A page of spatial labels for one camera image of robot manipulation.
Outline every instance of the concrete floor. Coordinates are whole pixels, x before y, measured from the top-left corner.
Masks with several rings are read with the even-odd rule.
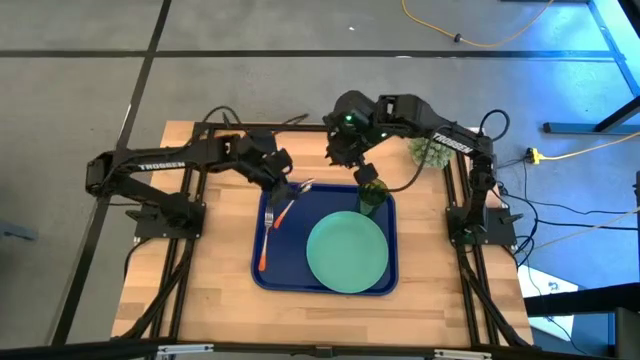
[[[144,49],[161,3],[0,0],[0,50]],[[407,3],[416,15],[478,41],[514,32],[542,6],[493,0]],[[634,47],[629,28],[615,21],[619,9],[604,7],[602,12],[614,20],[608,23],[616,24],[611,30],[623,38],[621,48],[630,66],[640,69],[639,54],[630,50],[640,47]],[[399,2],[384,0],[174,1],[160,48],[471,49],[412,23]],[[503,49],[607,47],[585,5],[555,4]],[[0,240],[0,348],[47,341],[93,204],[83,189],[85,163],[113,147],[140,65],[140,59],[0,59],[0,219],[40,234],[36,242]],[[540,127],[546,121],[595,123],[632,98],[611,61],[158,59],[130,147],[157,146],[166,120],[199,120],[218,104],[234,107],[246,122],[278,121],[302,112],[318,121],[349,89],[370,96],[415,93],[442,116],[466,126],[477,126],[488,110],[502,108],[511,115],[512,126],[496,143],[499,161],[520,157],[529,146],[554,155],[614,139],[550,136]],[[640,123],[640,118],[633,121]],[[496,119],[488,129],[495,133],[501,126]],[[639,144],[636,139],[530,167],[528,194],[583,210],[634,208],[631,185],[640,164],[633,154]],[[521,166],[499,175],[513,194],[523,193]],[[519,234],[527,233],[529,210],[510,202],[526,214],[516,228]],[[551,221],[608,219],[554,208],[539,211]],[[635,222],[626,219],[620,226]],[[572,231],[576,229],[541,225],[536,239],[544,243]],[[132,234],[133,222],[124,211],[111,209],[70,341],[108,338]],[[633,232],[598,231],[535,252],[531,265],[585,287],[637,281],[637,246]],[[576,331],[576,342],[593,341],[590,328]]]

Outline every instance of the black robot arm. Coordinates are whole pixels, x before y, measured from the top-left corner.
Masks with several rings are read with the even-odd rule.
[[[391,136],[432,138],[471,158],[472,195],[464,214],[454,220],[460,223],[452,238],[460,243],[483,240],[487,192],[496,184],[491,138],[439,116],[415,95],[382,95],[373,102],[359,91],[349,91],[336,101],[333,112],[323,121],[328,128],[327,157],[331,164],[358,167],[354,177],[360,185],[378,177],[373,164],[365,164],[364,153]]]
[[[140,202],[140,210],[127,211],[138,222],[136,236],[196,238],[202,233],[204,204],[188,194],[167,194],[132,178],[135,172],[193,168],[218,173],[235,170],[250,183],[271,194],[271,202],[294,197],[286,175],[293,165],[285,149],[277,149],[270,131],[254,130],[240,137],[194,136],[175,148],[127,150],[118,159],[105,152],[87,165],[85,188],[96,197],[121,195]]]

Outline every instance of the wooden table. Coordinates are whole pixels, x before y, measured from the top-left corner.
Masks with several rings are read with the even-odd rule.
[[[192,122],[167,123],[162,146],[180,146]],[[284,132],[278,146],[293,158],[291,181],[353,184],[351,171],[329,167],[326,135]],[[391,188],[405,184],[416,165],[407,140],[392,138],[367,153]],[[454,168],[454,179],[458,176]],[[151,184],[176,192],[182,170],[155,172]],[[460,184],[456,184],[462,201]],[[441,170],[425,169],[408,190],[394,194],[397,207],[399,281],[386,296],[362,297],[268,291],[256,285],[249,266],[260,189],[233,171],[208,176],[206,224],[197,241],[180,324],[180,340],[277,343],[467,347],[469,336],[460,275],[448,242],[447,193]],[[499,200],[488,200],[498,206]],[[129,266],[112,334],[128,330],[156,295],[166,239],[140,247]],[[491,294],[507,321],[532,341],[513,260],[500,247],[484,247]],[[168,333],[169,299],[161,335]],[[476,299],[480,335],[484,315]]]

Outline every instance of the fork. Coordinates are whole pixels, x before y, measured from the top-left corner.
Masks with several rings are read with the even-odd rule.
[[[267,239],[269,237],[269,231],[273,225],[273,207],[267,205],[267,209],[264,212],[264,240],[262,241],[262,254],[260,254],[260,263],[258,264],[259,271],[265,271],[267,269]]]
[[[315,179],[309,179],[309,180],[303,182],[302,184],[300,184],[300,190],[298,192],[298,195],[302,195],[302,194],[308,192],[309,190],[311,190],[311,186],[313,185],[314,181],[315,181]],[[289,205],[287,205],[287,207],[284,208],[284,211],[282,211],[280,216],[278,216],[278,218],[276,219],[276,222],[273,225],[274,229],[278,229],[280,227],[280,224],[282,223],[282,220],[284,220],[284,217],[287,216],[287,213],[289,212],[289,209],[291,208],[291,206],[293,205],[294,202],[295,202],[295,200],[289,201]]]

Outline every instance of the blue tray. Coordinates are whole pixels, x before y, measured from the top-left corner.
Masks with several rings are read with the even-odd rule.
[[[271,231],[267,247],[267,269],[258,271],[264,238],[264,211],[268,193],[263,192],[258,207],[256,238],[251,258],[251,275],[262,288],[268,290],[303,291],[338,294],[322,285],[307,263],[307,239],[311,229],[325,216],[337,211],[355,211],[357,187],[350,185],[313,184],[311,191],[300,196],[282,221],[280,228]],[[274,219],[287,206],[282,201],[274,207]],[[352,295],[380,296],[390,293],[398,283],[398,247],[396,241],[396,209],[393,197],[380,206],[372,219],[380,227],[389,243],[389,264],[382,278],[368,290]]]

